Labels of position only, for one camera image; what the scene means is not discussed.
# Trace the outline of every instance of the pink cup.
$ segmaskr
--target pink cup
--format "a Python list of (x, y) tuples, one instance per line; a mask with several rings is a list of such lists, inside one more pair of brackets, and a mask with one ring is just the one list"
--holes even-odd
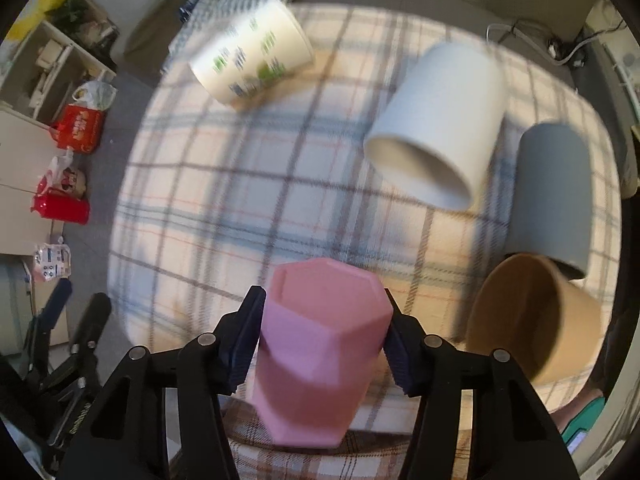
[(340, 444), (391, 315), (372, 272), (330, 258), (278, 266), (264, 305), (252, 399), (275, 444)]

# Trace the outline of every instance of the package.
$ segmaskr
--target package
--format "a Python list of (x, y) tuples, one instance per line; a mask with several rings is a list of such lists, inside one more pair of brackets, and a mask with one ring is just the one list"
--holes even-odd
[(41, 244), (33, 255), (33, 277), (38, 282), (71, 276), (71, 250), (65, 244)]
[(74, 198), (82, 198), (86, 190), (86, 178), (82, 171), (71, 167), (72, 160), (73, 151), (70, 148), (66, 149), (65, 155), (51, 159), (46, 173), (38, 183), (36, 194), (42, 195), (51, 188)]
[(72, 98), (76, 105), (103, 112), (111, 107), (117, 92), (104, 81), (87, 81), (76, 89)]
[(98, 145), (104, 112), (78, 105), (65, 105), (62, 118), (52, 124), (49, 132), (63, 150), (91, 153)]

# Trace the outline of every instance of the shelf unit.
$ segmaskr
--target shelf unit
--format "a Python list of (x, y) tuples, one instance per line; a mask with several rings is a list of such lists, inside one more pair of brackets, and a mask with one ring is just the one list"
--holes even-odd
[[(49, 40), (60, 44), (63, 51), (46, 72), (36, 65), (36, 59)], [(42, 97), (32, 108), (31, 95), (42, 73), (46, 74)], [(71, 94), (83, 82), (91, 79), (109, 82), (114, 76), (115, 72), (104, 63), (43, 20), (20, 44), (0, 84), (0, 102), (28, 118), (49, 125), (56, 121), (64, 105), (72, 101)]]

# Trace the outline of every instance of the table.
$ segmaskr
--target table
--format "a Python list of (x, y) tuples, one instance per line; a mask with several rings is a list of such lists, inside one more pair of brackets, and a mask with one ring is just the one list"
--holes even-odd
[[(520, 135), (564, 121), (588, 143), (593, 229), (587, 277), (609, 321), (620, 254), (620, 192), (612, 147), (587, 101), (547, 72), (473, 34), (417, 16), (345, 6), (292, 6), (316, 50), (313, 66), (235, 108), (217, 104), (187, 60), (220, 21), (186, 45), (146, 112), (114, 216), (109, 294), (127, 335), (153, 351), (176, 348), (238, 308), (274, 266), (330, 256), (373, 270), (427, 333), (463, 348), (482, 281), (502, 259)], [(466, 212), (434, 209), (383, 181), (362, 139), (420, 54), (439, 41), (486, 48), (504, 67), (508, 111), (482, 198)], [(580, 374), (537, 388), (549, 410), (568, 402)], [(241, 475), (394, 478), (417, 399), (402, 394), (381, 357), (341, 448), (283, 453), (243, 399), (225, 415)], [(470, 443), (471, 396), (463, 396), (455, 476)]]

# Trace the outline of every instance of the paper cup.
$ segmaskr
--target paper cup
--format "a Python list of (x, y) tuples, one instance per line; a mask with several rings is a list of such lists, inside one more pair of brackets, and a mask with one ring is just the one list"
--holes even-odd
[(439, 43), (377, 118), (364, 153), (384, 178), (418, 200), (468, 209), (486, 176), (506, 100), (495, 59), (466, 44)]
[(580, 373), (600, 340), (600, 304), (547, 258), (516, 254), (489, 275), (471, 310), (466, 351), (508, 351), (535, 384)]
[(268, 0), (233, 20), (189, 66), (216, 101), (229, 104), (254, 93), (313, 59), (313, 49), (293, 14)]

